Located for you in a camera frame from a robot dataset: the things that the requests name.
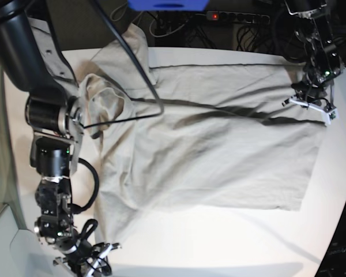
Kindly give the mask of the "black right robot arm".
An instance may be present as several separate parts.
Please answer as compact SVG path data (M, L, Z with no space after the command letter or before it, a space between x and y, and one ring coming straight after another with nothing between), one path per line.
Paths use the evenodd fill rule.
M74 226L74 216L92 206L100 187L95 168L80 158L87 128L84 102L55 35L50 35L47 46L37 42L28 13L31 5L31 1L0 1L0 66L19 90L29 94L25 105L25 120L33 131L29 163L41 177L35 192L41 214L34 231L60 251L54 264L73 276L111 276L107 256L120 244L90 244L88 239L98 226L94 219L81 231ZM79 164L89 169L94 180L84 206L73 202L70 182Z

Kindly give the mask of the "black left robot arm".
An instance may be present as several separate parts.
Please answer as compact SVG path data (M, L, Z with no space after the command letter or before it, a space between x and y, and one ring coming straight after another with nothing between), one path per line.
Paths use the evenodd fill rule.
M304 58L291 58L278 45L276 21L284 12L299 19L294 33L304 45ZM313 109L320 112L326 122L338 116L334 105L334 79L344 69L334 42L329 15L326 1L285 1L285 7L277 13L272 24L272 38L282 56L288 62L304 63L302 80L292 84L295 94L283 101L282 105L295 104Z

